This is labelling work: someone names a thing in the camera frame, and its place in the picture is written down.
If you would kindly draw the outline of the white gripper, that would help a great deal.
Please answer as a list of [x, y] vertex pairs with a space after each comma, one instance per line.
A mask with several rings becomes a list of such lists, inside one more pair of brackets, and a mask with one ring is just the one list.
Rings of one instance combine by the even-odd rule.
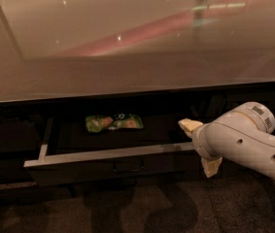
[[202, 157], [201, 164], [207, 178], [215, 176], [223, 162], [221, 155], [209, 144], [211, 139], [215, 139], [215, 131], [221, 125], [218, 123], [202, 124], [201, 121], [184, 118], [178, 121], [180, 128], [188, 137], [192, 137], [194, 149]]

